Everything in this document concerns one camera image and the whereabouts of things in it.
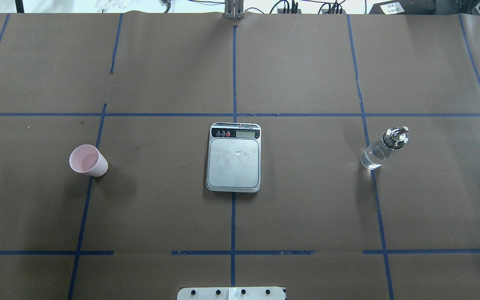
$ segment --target white label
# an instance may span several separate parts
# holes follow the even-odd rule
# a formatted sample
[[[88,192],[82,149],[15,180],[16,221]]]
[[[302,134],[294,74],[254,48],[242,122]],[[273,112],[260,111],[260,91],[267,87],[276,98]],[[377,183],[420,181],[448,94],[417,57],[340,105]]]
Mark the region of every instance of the white label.
[[[393,15],[394,13],[405,12],[399,2],[384,4],[380,6],[385,15]]]

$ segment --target clear glass bottle body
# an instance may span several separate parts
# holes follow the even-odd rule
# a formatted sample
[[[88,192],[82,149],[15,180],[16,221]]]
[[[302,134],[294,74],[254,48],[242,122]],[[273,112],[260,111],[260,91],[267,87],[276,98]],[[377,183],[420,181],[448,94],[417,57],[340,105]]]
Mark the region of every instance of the clear glass bottle body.
[[[360,162],[366,169],[375,170],[387,162],[396,150],[398,149],[388,147],[383,139],[379,139],[364,150]]]

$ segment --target cup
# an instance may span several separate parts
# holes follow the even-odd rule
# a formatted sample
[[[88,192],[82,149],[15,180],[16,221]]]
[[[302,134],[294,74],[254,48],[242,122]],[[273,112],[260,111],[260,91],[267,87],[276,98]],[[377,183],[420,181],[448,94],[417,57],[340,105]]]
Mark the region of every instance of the cup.
[[[93,177],[107,172],[108,162],[99,150],[92,145],[80,145],[70,154],[70,167],[77,173]]]

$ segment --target metal bottle lid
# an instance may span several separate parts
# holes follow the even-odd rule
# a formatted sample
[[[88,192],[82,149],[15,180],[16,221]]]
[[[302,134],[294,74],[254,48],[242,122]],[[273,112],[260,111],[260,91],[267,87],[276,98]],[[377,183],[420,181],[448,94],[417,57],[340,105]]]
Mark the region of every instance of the metal bottle lid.
[[[382,136],[386,145],[392,149],[401,149],[408,142],[408,127],[392,127]]]

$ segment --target kitchen scale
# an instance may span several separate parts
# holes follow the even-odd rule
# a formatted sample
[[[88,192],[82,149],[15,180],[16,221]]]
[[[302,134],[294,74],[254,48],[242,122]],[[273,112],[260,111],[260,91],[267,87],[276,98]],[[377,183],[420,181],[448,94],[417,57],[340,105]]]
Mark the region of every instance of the kitchen scale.
[[[260,188],[260,126],[214,123],[210,127],[206,187],[255,193]]]

